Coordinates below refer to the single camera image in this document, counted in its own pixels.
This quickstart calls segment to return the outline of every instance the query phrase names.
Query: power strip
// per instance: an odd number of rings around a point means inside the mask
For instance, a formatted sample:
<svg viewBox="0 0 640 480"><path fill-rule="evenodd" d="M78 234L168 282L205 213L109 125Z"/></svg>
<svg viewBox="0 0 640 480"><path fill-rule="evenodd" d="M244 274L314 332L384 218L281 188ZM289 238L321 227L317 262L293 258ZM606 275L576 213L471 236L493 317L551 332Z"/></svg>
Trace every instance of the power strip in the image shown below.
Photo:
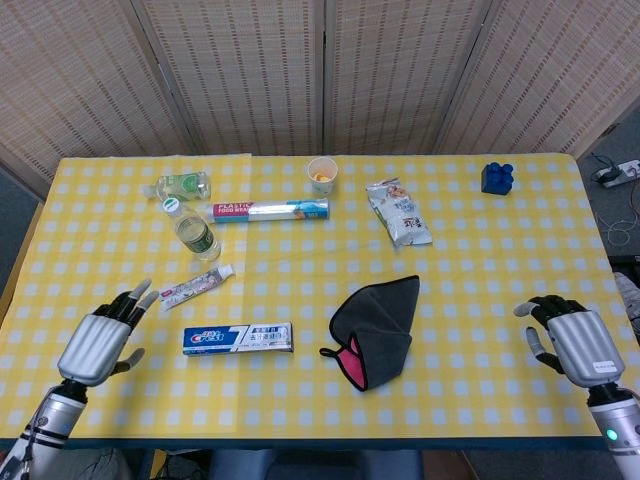
<svg viewBox="0 0 640 480"><path fill-rule="evenodd" d="M631 160L629 162L621 163L618 168L622 171L620 175L611 180L610 182L604 182L602 184L605 188L615 187L616 185L622 185L623 183L632 182L636 177L640 177L640 160ZM598 170L594 177L596 179L602 177L605 173L611 171L611 168L603 168Z"/></svg>

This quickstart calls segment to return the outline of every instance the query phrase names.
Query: paper cup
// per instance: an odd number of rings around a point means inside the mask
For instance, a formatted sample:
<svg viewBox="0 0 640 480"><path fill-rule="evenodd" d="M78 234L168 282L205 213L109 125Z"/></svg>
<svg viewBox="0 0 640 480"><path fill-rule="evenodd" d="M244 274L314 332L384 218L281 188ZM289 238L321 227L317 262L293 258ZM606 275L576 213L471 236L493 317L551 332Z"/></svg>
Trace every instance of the paper cup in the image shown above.
<svg viewBox="0 0 640 480"><path fill-rule="evenodd" d="M331 157L316 157L307 166L311 190L316 195L329 195L336 183L338 165Z"/></svg>

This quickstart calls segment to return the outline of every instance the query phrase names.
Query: water bottle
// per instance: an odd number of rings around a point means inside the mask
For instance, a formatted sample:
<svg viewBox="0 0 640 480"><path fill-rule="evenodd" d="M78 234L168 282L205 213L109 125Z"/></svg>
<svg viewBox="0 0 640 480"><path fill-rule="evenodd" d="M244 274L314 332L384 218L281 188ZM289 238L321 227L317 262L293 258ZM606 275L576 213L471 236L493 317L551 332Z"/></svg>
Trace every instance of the water bottle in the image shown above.
<svg viewBox="0 0 640 480"><path fill-rule="evenodd" d="M162 208L173 220L173 229L200 260L212 261L220 255L220 243L207 223L177 198L167 198Z"/></svg>
<svg viewBox="0 0 640 480"><path fill-rule="evenodd" d="M211 196L211 182L206 172L194 172L184 175L167 175L158 178L154 185L142 187L147 198L160 200L173 197L178 200L206 199Z"/></svg>

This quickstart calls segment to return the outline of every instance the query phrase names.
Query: robotic hand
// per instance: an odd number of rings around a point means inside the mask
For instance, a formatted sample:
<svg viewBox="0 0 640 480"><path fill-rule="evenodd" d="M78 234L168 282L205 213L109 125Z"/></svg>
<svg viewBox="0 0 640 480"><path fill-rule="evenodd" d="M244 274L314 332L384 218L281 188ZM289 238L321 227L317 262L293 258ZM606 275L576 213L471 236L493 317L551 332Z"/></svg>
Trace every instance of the robotic hand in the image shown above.
<svg viewBox="0 0 640 480"><path fill-rule="evenodd" d="M538 361L589 390L587 405L625 480L640 479L640 405L615 383L625 366L597 312L557 295L535 297L515 308L531 314L551 339L557 355L545 350L538 332L527 327L527 342Z"/></svg>
<svg viewBox="0 0 640 480"><path fill-rule="evenodd" d="M140 361L143 348L125 360L118 358L129 335L158 298L153 291L138 302L150 285L150 279L143 280L132 291L84 316L58 361L64 380L43 398L0 466L0 480L45 478L87 404L87 387L127 372Z"/></svg>

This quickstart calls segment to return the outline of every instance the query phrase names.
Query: blue building block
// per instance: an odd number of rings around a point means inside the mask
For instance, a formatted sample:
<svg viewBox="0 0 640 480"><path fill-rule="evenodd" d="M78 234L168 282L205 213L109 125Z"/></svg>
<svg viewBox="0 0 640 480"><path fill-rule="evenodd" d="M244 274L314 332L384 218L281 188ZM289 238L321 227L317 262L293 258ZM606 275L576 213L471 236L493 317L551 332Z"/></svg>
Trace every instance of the blue building block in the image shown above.
<svg viewBox="0 0 640 480"><path fill-rule="evenodd" d="M494 195L506 195L513 185L513 166L505 163L502 167L493 162L482 169L482 191Z"/></svg>

